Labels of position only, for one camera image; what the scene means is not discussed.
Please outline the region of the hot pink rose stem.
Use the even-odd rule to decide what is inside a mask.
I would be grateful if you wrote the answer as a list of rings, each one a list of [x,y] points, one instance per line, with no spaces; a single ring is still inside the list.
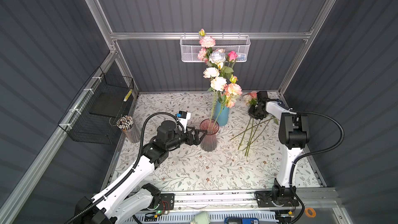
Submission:
[[[235,51],[231,51],[226,55],[226,61],[228,62],[228,66],[233,68],[236,61],[237,61],[238,55]]]

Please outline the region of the pink ribbed glass vase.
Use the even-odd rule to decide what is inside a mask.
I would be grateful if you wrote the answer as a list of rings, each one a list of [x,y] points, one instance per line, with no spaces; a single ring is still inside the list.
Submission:
[[[217,134],[220,129],[218,122],[213,119],[205,119],[201,122],[200,129],[207,131],[201,142],[201,148],[207,152],[214,151],[218,145]]]

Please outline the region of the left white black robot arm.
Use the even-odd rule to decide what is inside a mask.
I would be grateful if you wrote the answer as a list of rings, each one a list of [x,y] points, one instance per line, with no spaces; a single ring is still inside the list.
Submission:
[[[149,143],[140,144],[134,164],[91,199],[82,198],[67,223],[120,224],[142,209],[156,208],[161,192],[152,184],[143,185],[133,196],[130,193],[168,158],[171,151],[183,144],[199,146],[206,135],[207,130],[190,127],[181,118],[162,122],[156,136]]]

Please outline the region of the peach pink peony stem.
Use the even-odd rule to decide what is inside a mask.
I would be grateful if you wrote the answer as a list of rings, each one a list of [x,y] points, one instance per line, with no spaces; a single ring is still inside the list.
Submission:
[[[240,85],[236,83],[230,84],[216,84],[211,82],[212,91],[214,92],[214,101],[212,104],[212,116],[214,114],[215,105],[217,102],[221,103],[221,107],[228,107],[231,109],[235,106],[237,99],[241,96],[242,90]]]

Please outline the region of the white blue flower stem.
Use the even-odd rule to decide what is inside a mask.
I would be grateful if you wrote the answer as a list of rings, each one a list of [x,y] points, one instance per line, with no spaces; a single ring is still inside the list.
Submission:
[[[207,65],[217,68],[221,74],[232,74],[234,72],[232,63],[228,55],[217,51],[210,54]]]

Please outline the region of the white peony spray stem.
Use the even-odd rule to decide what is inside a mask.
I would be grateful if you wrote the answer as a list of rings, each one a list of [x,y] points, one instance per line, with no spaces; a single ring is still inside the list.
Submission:
[[[242,94],[241,87],[237,84],[238,79],[233,72],[233,68],[228,66],[223,68],[208,67],[203,72],[203,77],[210,81],[208,91],[212,92],[208,131],[214,127],[222,111],[226,107],[232,108],[237,98]]]

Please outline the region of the pink peony spray stem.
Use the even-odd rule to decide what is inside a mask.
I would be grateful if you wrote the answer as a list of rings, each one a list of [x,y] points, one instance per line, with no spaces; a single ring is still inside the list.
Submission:
[[[201,62],[206,63],[210,67],[215,67],[215,64],[210,62],[210,55],[213,53],[212,49],[216,45],[216,41],[213,37],[208,36],[204,29],[199,31],[199,44],[201,45],[201,49],[198,53],[198,59]]]

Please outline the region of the teal ceramic vase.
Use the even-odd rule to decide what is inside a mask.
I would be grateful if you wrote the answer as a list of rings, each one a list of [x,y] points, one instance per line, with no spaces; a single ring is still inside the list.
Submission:
[[[227,125],[229,120],[230,109],[228,107],[221,107],[221,103],[217,102],[212,119],[216,120],[220,127]]]

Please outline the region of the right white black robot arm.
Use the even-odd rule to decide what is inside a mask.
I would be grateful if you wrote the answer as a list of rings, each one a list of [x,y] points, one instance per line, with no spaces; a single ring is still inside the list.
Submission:
[[[282,145],[282,161],[271,193],[265,197],[277,207],[291,203],[297,206],[295,174],[296,159],[302,154],[309,141],[309,127],[306,115],[287,108],[283,102],[268,97],[267,91],[257,92],[257,103],[250,106],[249,116],[262,120],[272,115],[279,121],[278,139]]]

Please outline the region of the cream peach rose stem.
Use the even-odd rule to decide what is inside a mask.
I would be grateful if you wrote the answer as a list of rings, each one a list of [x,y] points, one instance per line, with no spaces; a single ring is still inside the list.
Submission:
[[[215,50],[215,51],[213,51],[213,53],[215,53],[215,52],[219,52],[219,53],[225,53],[225,49],[217,49],[217,50]]]

